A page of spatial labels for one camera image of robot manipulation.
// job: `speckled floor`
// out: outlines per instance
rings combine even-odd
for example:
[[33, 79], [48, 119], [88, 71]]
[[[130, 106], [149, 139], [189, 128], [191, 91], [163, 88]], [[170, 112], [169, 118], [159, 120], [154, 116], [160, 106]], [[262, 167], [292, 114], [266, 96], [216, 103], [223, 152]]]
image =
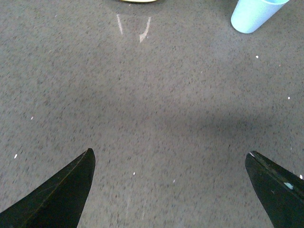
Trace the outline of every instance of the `speckled floor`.
[[236, 3], [1, 1], [0, 211], [90, 147], [79, 228], [271, 228], [244, 161], [304, 173], [304, 5]]

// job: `white speck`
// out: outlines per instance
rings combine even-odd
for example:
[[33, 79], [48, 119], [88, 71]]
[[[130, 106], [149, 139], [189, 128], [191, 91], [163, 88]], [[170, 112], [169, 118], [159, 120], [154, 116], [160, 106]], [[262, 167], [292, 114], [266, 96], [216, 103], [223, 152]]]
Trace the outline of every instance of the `white speck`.
[[291, 190], [294, 189], [294, 187], [290, 183], [284, 182], [284, 184]]

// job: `gray floor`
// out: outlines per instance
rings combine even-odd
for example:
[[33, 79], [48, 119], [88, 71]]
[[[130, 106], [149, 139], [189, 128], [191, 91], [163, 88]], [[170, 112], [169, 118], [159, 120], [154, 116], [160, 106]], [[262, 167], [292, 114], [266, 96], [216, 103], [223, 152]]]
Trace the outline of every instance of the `gray floor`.
[[93, 148], [79, 228], [271, 228], [244, 160], [304, 175], [304, 6], [236, 3], [1, 1], [0, 211]]

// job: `light blue cup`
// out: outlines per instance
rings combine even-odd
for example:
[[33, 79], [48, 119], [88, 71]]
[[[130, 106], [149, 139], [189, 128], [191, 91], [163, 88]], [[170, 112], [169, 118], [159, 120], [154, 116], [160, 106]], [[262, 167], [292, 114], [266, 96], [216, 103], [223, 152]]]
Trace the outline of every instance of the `light blue cup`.
[[252, 33], [289, 0], [239, 0], [231, 24], [239, 32]]

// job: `yellow object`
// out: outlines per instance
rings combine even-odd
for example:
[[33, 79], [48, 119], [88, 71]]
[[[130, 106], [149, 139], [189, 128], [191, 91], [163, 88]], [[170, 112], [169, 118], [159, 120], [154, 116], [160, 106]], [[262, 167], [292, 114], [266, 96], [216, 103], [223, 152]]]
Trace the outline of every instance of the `yellow object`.
[[121, 1], [128, 1], [128, 2], [153, 2], [156, 0], [121, 0]]

